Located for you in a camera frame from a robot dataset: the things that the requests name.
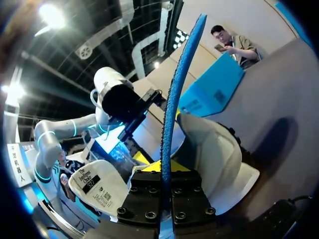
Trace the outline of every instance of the ceiling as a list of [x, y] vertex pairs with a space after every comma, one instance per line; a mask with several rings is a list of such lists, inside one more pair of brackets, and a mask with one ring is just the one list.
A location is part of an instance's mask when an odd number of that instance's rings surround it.
[[[169, 11], [165, 31], [166, 55], [158, 59], [159, 41], [142, 49], [146, 74], [153, 69], [155, 60], [162, 61], [174, 51], [182, 1], [171, 3], [175, 4]], [[54, 4], [62, 9], [66, 26], [34, 37], [25, 47], [19, 63], [23, 69], [20, 84], [26, 91], [26, 96], [20, 100], [21, 141], [32, 140], [32, 128], [41, 119], [67, 120], [94, 113], [89, 93], [94, 89], [94, 74], [101, 67], [112, 67], [124, 76], [130, 75], [132, 82], [136, 81], [136, 74], [132, 74], [135, 69], [132, 50], [160, 29], [162, 2], [133, 0], [132, 38], [126, 26], [94, 48], [88, 59], [82, 60], [75, 51], [101, 29], [122, 18], [119, 0], [61, 0]], [[33, 29], [37, 32], [45, 26], [39, 20]]]

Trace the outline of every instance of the screw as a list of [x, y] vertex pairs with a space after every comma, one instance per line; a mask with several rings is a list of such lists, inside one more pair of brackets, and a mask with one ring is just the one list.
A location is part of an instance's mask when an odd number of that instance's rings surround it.
[[200, 192], [200, 191], [201, 191], [201, 187], [196, 187], [196, 188], [194, 188], [194, 191], [195, 191], [195, 192]]
[[117, 209], [117, 213], [118, 213], [119, 215], [124, 215], [124, 214], [126, 213], [126, 209], [125, 209], [125, 208], [118, 208], [118, 209]]
[[214, 208], [207, 208], [205, 213], [207, 215], [214, 215], [216, 213], [216, 210]]
[[155, 194], [155, 193], [157, 193], [158, 191], [157, 191], [157, 189], [155, 189], [155, 188], [151, 188], [151, 189], [149, 190], [149, 192], [152, 193], [152, 194]]
[[145, 213], [145, 217], [147, 219], [155, 219], [158, 215], [155, 213], [155, 212], [148, 212], [148, 213]]
[[177, 188], [177, 189], [175, 189], [175, 191], [174, 191], [176, 194], [181, 194], [182, 193], [182, 190], [180, 189], [180, 188]]
[[138, 188], [137, 188], [137, 187], [132, 187], [132, 188], [130, 189], [130, 191], [131, 191], [132, 193], [135, 193], [135, 192], [138, 191]]
[[179, 213], [175, 216], [175, 218], [176, 218], [177, 220], [184, 220], [184, 219], [186, 218], [186, 214], [185, 214], [185, 212], [179, 212]]

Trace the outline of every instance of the man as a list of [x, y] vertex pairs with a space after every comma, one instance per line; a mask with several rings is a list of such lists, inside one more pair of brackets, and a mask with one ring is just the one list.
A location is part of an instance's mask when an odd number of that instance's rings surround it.
[[211, 34], [224, 44], [221, 52], [227, 52], [237, 63], [247, 69], [260, 61], [260, 56], [253, 43], [242, 35], [230, 35], [222, 26], [216, 25], [212, 28]]
[[[72, 202], [75, 202], [75, 194], [71, 191], [69, 187], [69, 178], [71, 175], [78, 170], [79, 168], [83, 167], [85, 164], [80, 163], [78, 161], [73, 161], [73, 160], [67, 160], [65, 157], [66, 153], [65, 151], [62, 151], [62, 153], [59, 156], [59, 164], [61, 166], [60, 168], [60, 174], [59, 174], [59, 179], [61, 183], [61, 187], [64, 191], [65, 196], [70, 199]], [[86, 204], [80, 199], [80, 202], [92, 213], [94, 213], [97, 216], [100, 216], [100, 213], [97, 212], [93, 207], [90, 205]]]

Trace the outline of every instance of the blue abrasive strip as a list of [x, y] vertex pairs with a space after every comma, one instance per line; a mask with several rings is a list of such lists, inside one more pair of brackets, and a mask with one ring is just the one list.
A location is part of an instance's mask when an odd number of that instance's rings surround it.
[[164, 127], [160, 147], [161, 172], [164, 186], [164, 207], [169, 206], [170, 150], [174, 130], [175, 114], [188, 69], [204, 31], [206, 18], [207, 15], [205, 14], [201, 14], [201, 16], [198, 18], [195, 27], [193, 28], [184, 47], [183, 53], [175, 70], [174, 78], [170, 85], [170, 90], [168, 92], [167, 107], [164, 116]]

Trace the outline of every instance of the shoe label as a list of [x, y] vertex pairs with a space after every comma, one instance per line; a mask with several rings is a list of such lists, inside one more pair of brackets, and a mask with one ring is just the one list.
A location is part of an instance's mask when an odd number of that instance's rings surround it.
[[101, 178], [91, 165], [86, 165], [80, 168], [75, 175], [73, 175], [75, 182], [82, 188], [87, 196], [94, 198], [103, 208], [111, 207], [113, 205], [111, 194], [103, 187], [99, 186]]

